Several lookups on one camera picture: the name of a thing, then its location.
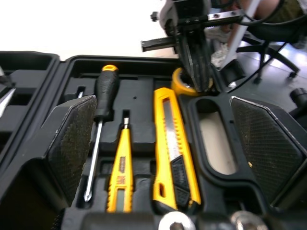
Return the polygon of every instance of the yellow utility knife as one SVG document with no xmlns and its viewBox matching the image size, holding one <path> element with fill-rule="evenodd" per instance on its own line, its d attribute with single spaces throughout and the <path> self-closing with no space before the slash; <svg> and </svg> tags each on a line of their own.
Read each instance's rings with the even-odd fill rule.
<svg viewBox="0 0 307 230">
<path fill-rule="evenodd" d="M 160 88 L 154 92 L 154 118 L 157 170 L 153 202 L 162 213 L 174 210 L 193 213 L 201 205 L 201 196 L 173 90 Z"/>
<path fill-rule="evenodd" d="M 124 118 L 109 184 L 107 212 L 131 212 L 132 209 L 133 172 L 128 124 L 129 118 Z"/>
</svg>

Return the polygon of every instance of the chair base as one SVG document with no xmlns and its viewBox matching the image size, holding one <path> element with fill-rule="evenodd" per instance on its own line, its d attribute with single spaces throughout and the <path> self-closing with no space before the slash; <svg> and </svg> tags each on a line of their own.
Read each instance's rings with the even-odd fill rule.
<svg viewBox="0 0 307 230">
<path fill-rule="evenodd" d="M 250 39 L 243 39 L 243 41 L 252 43 Z M 289 75 L 289 78 L 295 78 L 297 76 L 297 73 L 300 71 L 300 69 L 289 59 L 287 59 L 285 56 L 281 55 L 280 53 L 277 53 L 276 50 L 269 47 L 270 42 L 265 41 L 262 45 L 252 45 L 252 46 L 245 46 L 245 47 L 239 47 L 237 49 L 237 53 L 250 53 L 250 52 L 257 52 L 260 54 L 260 64 L 259 68 L 264 64 L 265 55 L 269 55 L 270 57 L 274 57 L 274 59 L 279 60 L 284 65 L 289 67 L 292 72 Z M 260 79 L 262 76 L 262 70 L 258 72 L 257 78 L 254 80 L 254 83 L 259 84 Z"/>
</svg>

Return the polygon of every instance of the tape measure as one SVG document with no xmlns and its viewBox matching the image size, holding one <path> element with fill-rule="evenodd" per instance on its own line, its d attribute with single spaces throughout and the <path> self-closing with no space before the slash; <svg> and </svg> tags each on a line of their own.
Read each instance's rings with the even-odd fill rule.
<svg viewBox="0 0 307 230">
<path fill-rule="evenodd" d="M 185 94 L 194 97 L 200 96 L 201 93 L 196 92 L 194 88 L 192 88 L 191 86 L 182 81 L 181 79 L 182 71 L 183 71 L 182 68 L 178 68 L 173 72 L 172 83 L 171 83 L 172 90 L 175 91 L 176 95 Z M 211 88 L 212 86 L 213 86 L 213 80 L 210 79 L 209 88 Z"/>
</svg>

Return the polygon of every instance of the chair wheel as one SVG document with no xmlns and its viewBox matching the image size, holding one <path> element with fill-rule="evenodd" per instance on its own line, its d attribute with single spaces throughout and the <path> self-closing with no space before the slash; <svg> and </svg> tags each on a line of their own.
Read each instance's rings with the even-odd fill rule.
<svg viewBox="0 0 307 230">
<path fill-rule="evenodd" d="M 295 78 L 296 75 L 297 75 L 296 72 L 291 72 L 291 73 L 289 74 L 289 78 Z"/>
<path fill-rule="evenodd" d="M 261 78 L 257 77 L 257 78 L 254 79 L 254 84 L 258 85 L 260 82 L 261 82 Z"/>
</svg>

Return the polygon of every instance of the voltage tester screwdriver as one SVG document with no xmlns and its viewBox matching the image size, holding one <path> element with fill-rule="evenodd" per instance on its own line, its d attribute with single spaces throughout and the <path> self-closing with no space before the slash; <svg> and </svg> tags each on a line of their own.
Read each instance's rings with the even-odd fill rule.
<svg viewBox="0 0 307 230">
<path fill-rule="evenodd" d="M 92 154 L 90 174 L 88 176 L 87 186 L 84 193 L 85 202 L 89 202 L 92 198 L 92 186 L 98 159 L 99 140 L 101 136 L 102 125 L 104 120 L 109 120 L 112 116 L 111 110 L 113 101 L 118 91 L 118 86 L 118 68 L 113 65 L 104 66 L 96 82 L 97 108 L 94 119 L 98 123 L 98 126 Z"/>
<path fill-rule="evenodd" d="M 128 124 L 129 118 L 125 117 L 109 184 L 107 212 L 131 212 L 132 208 L 133 172 Z"/>
</svg>

